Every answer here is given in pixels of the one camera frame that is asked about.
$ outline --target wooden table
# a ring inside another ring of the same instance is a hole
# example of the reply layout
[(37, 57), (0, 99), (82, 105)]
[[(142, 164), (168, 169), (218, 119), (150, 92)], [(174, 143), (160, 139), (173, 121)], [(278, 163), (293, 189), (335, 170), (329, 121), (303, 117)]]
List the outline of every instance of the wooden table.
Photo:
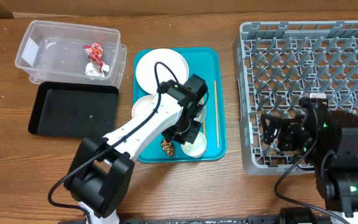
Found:
[[(133, 61), (143, 49), (208, 46), (219, 54), (227, 125), (227, 153), (214, 162), (136, 162), (121, 218), (247, 217), (293, 206), (274, 195), (278, 176), (258, 177), (242, 168), (239, 94), (232, 44), (245, 21), (358, 20), (358, 12), (283, 12), (198, 16), (65, 17), (49, 19), (121, 32), (128, 48), (116, 127), (131, 118)], [(14, 66), (31, 20), (0, 19), (0, 223), (56, 223), (82, 218), (81, 212), (49, 205), (47, 193), (67, 173), (80, 140), (32, 135), (27, 131), (38, 85)], [(320, 207), (313, 175), (288, 177), (285, 195)], [(76, 203), (61, 187), (55, 200)]]

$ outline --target red and white package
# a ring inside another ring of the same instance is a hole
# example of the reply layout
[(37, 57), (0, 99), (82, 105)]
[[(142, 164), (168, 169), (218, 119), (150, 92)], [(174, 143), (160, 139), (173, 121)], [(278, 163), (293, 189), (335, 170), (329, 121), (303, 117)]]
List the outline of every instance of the red and white package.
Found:
[(85, 45), (84, 49), (93, 66), (102, 73), (102, 45), (97, 42), (92, 45)]

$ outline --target transparent container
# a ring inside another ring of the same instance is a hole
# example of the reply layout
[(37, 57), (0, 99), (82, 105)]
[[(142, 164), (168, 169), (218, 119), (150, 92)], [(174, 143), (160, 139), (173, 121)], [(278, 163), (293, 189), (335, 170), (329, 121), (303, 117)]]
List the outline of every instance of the transparent container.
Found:
[[(85, 74), (90, 62), (84, 45), (99, 42), (102, 61), (110, 66), (104, 77)], [(30, 75), (32, 83), (44, 81), (113, 85), (119, 88), (124, 74), (126, 46), (116, 29), (32, 21), (24, 34), (15, 65)]]

